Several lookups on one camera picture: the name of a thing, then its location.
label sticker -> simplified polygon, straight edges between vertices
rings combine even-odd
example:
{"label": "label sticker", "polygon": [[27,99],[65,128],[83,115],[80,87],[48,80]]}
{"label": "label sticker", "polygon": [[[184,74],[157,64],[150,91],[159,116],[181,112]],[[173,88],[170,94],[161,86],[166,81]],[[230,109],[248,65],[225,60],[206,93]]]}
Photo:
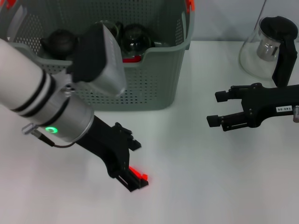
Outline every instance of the label sticker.
{"label": "label sticker", "polygon": [[280,106],[280,107],[276,107],[276,112],[288,112],[288,111],[293,111],[292,106]]}

white tabletop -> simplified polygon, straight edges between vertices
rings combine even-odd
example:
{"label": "white tabletop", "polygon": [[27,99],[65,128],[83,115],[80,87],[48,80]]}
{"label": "white tabletop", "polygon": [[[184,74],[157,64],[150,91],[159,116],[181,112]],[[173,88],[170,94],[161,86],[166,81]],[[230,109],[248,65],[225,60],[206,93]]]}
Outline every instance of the white tabletop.
{"label": "white tabletop", "polygon": [[[260,82],[239,68],[241,45],[192,42],[170,108],[96,113],[142,143],[130,164],[149,175],[149,186],[132,193],[80,146],[51,148],[23,136],[27,121],[1,107],[1,223],[297,224],[299,126],[292,116],[230,132],[206,121],[242,111],[240,100],[217,103],[215,92]],[[297,64],[290,84],[299,83],[298,72]]]}

perforated basket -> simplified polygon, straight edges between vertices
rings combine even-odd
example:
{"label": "perforated basket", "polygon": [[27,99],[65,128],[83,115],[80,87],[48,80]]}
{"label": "perforated basket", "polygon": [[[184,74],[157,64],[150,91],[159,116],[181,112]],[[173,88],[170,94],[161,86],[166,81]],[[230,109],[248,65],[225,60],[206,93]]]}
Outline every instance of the perforated basket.
{"label": "perforated basket", "polygon": [[71,62],[42,58],[39,40],[58,28],[81,34],[101,20],[121,21],[125,26],[142,24],[156,41],[170,47],[150,48],[141,62],[124,64],[128,89],[120,98],[84,88],[78,89],[78,95],[95,110],[159,110],[170,106],[193,32],[193,0],[17,0],[9,7],[6,3],[0,6],[0,38],[55,74]]}

white wall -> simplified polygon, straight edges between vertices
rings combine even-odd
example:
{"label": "white wall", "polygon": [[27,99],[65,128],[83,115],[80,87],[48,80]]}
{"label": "white wall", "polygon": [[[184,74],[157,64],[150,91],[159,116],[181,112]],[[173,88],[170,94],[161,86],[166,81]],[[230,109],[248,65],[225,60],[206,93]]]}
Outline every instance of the white wall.
{"label": "white wall", "polygon": [[[245,40],[264,0],[195,0],[193,40]],[[263,16],[282,15],[299,23],[299,0],[267,0]]]}

glass coffee pot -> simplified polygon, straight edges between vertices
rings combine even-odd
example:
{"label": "glass coffee pot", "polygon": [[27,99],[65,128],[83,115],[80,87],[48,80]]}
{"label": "glass coffee pot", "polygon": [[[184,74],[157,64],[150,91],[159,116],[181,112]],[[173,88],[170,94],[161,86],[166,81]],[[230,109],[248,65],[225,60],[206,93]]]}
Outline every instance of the glass coffee pot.
{"label": "glass coffee pot", "polygon": [[250,75],[272,78],[277,87],[287,86],[297,60],[297,37],[298,27],[291,20],[262,18],[241,48],[240,65]]}

